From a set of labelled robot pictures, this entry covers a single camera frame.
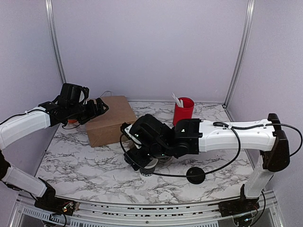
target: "marble tabletop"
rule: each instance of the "marble tabletop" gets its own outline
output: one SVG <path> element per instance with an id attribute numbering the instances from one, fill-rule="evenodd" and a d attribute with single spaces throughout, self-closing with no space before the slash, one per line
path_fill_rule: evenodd
<path id="1" fill-rule="evenodd" d="M 137 117 L 152 114 L 172 126 L 174 103 L 130 102 Z M 229 121 L 221 105 L 197 103 L 193 118 Z M 173 158 L 158 164 L 157 171 L 185 175 L 190 167 L 204 171 L 218 168 L 236 155 L 236 150 L 203 152 Z M 186 178 L 143 176 L 125 161 L 119 143 L 92 148 L 85 126 L 73 130 L 59 127 L 36 176 L 50 183 L 57 195 L 72 199 L 124 204 L 191 203 L 229 198 L 240 194 L 240 187 L 252 173 L 250 161 L 242 151 L 225 169 L 209 174 L 199 185 Z"/>

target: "brown cardboard box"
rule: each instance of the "brown cardboard box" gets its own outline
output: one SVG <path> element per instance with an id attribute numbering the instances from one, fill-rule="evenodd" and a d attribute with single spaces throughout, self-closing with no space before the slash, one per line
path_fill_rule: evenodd
<path id="1" fill-rule="evenodd" d="M 91 147 L 118 143 L 120 126 L 124 122 L 134 123 L 137 120 L 125 96 L 107 96 L 102 97 L 102 100 L 109 106 L 109 110 L 86 123 Z"/>

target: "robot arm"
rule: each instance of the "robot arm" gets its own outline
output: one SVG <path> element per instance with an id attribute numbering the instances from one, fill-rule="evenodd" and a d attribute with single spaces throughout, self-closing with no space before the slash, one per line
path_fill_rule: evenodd
<path id="1" fill-rule="evenodd" d="M 0 149 L 37 130 L 67 124 L 68 120 L 77 120 L 85 124 L 89 120 L 104 114 L 109 107 L 101 100 L 87 101 L 89 89 L 73 84 L 63 84 L 61 93 L 52 102 L 18 114 L 0 123 Z M 21 189 L 36 196 L 37 206 L 45 210 L 57 208 L 66 201 L 55 198 L 55 190 L 47 182 L 23 172 L 4 159 L 0 152 L 0 179 L 8 187 Z"/>
<path id="2" fill-rule="evenodd" d="M 274 173 L 290 163 L 288 140 L 281 126 L 276 125 L 279 123 L 278 116 L 272 113 L 267 119 L 256 122 L 222 123 L 186 119 L 171 129 L 147 114 L 133 125 L 125 123 L 121 126 L 121 132 L 135 142 L 135 148 L 126 152 L 125 160 L 138 170 L 154 159 L 237 149 L 239 142 L 231 130 L 233 128 L 239 136 L 241 148 L 260 150 L 257 166 L 242 186 L 240 199 L 219 205 L 222 216 L 239 214 L 254 210 L 261 191 Z"/>

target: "red cup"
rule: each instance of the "red cup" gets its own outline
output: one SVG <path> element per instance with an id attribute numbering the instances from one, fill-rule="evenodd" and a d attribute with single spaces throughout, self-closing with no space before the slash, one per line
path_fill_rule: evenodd
<path id="1" fill-rule="evenodd" d="M 172 124 L 176 126 L 177 122 L 182 119 L 190 119 L 193 116 L 194 106 L 195 103 L 190 98 L 179 98 L 179 100 L 183 100 L 183 106 L 178 107 L 177 104 L 175 104 L 175 112 L 174 112 L 174 120 L 172 121 Z"/>

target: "white wall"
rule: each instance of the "white wall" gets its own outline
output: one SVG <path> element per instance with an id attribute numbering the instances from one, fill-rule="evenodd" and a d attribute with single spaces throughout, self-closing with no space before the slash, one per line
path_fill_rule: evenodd
<path id="1" fill-rule="evenodd" d="M 0 122 L 53 100 L 61 83 L 54 60 L 44 0 L 0 1 Z M 4 157 L 35 174 L 54 128 L 9 146 Z M 0 182 L 0 227 L 6 227 L 18 192 Z"/>
<path id="2" fill-rule="evenodd" d="M 223 103 L 247 0 L 60 0 L 53 12 L 67 81 L 91 96 Z"/>
<path id="3" fill-rule="evenodd" d="M 303 131 L 303 1 L 257 0 L 250 41 L 229 107 L 237 121 L 267 118 Z M 293 152 L 299 136 L 285 129 Z M 303 223 L 303 151 L 271 181 L 286 227 Z"/>

